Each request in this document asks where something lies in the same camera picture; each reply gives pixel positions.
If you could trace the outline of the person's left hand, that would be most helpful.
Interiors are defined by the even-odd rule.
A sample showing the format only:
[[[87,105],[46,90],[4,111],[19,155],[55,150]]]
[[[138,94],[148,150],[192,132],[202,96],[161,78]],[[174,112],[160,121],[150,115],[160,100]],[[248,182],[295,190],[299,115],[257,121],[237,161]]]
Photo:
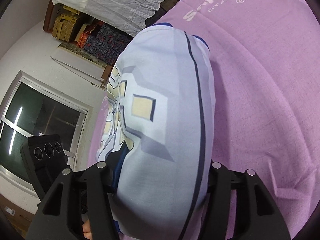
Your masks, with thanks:
[[[93,236],[92,236],[92,230],[91,230],[91,226],[90,226],[89,220],[87,220],[87,221],[82,225],[82,229],[83,229],[84,237],[85,237],[86,239],[92,240],[92,239],[93,239]]]

